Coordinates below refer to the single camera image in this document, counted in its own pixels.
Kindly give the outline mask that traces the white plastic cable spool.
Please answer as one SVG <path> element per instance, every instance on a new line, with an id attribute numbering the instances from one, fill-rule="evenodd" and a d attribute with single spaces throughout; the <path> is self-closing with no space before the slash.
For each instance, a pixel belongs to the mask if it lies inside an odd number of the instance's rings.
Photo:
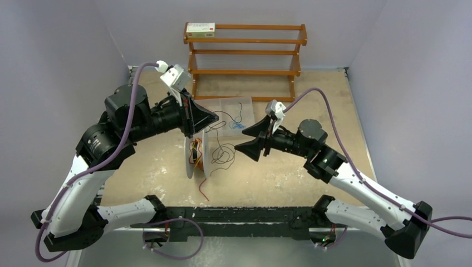
<path id="1" fill-rule="evenodd" d="M 210 148 L 208 133 L 203 130 L 195 136 L 184 139 L 184 163 L 186 175 L 193 178 L 195 170 L 199 170 L 207 179 L 210 176 Z"/>

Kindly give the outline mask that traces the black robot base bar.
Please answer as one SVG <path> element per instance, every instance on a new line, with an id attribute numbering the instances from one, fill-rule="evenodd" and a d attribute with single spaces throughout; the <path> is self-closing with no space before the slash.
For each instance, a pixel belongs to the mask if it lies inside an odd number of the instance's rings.
<path id="1" fill-rule="evenodd" d="M 322 212 L 327 203 L 314 206 L 164 206 L 142 228 L 162 228 L 171 242 L 191 236 L 229 238 L 291 238 L 332 243 L 345 226 L 328 220 Z"/>

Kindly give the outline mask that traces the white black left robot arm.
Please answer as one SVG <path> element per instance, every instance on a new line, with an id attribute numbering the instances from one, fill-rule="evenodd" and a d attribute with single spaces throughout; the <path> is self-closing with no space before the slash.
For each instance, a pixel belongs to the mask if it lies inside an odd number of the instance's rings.
<path id="1" fill-rule="evenodd" d="M 131 84 L 117 88 L 105 99 L 105 107 L 98 123 L 79 140 L 70 172 L 53 202 L 31 215 L 40 230 L 37 244 L 50 252 L 82 250 L 124 226 L 162 226 L 167 209 L 157 196 L 118 206 L 99 206 L 94 199 L 107 179 L 135 153 L 138 142 L 174 129 L 190 138 L 219 118 L 186 90 L 151 106 L 146 90 Z"/>

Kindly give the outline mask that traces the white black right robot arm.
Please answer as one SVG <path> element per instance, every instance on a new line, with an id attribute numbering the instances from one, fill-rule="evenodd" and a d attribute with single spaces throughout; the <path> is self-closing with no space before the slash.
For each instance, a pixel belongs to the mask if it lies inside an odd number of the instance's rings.
<path id="1" fill-rule="evenodd" d="M 269 116 L 243 130 L 254 140 L 237 144 L 235 149 L 254 161 L 275 149 L 305 159 L 308 174 L 353 196 L 364 204 L 356 207 L 324 195 L 314 206 L 313 221 L 319 226 L 330 222 L 362 230 L 384 241 L 397 255 L 413 259 L 419 250 L 432 217 L 432 207 L 414 203 L 387 190 L 364 176 L 346 156 L 326 144 L 328 134 L 317 120 L 303 120 L 296 132 L 283 126 L 276 130 Z"/>

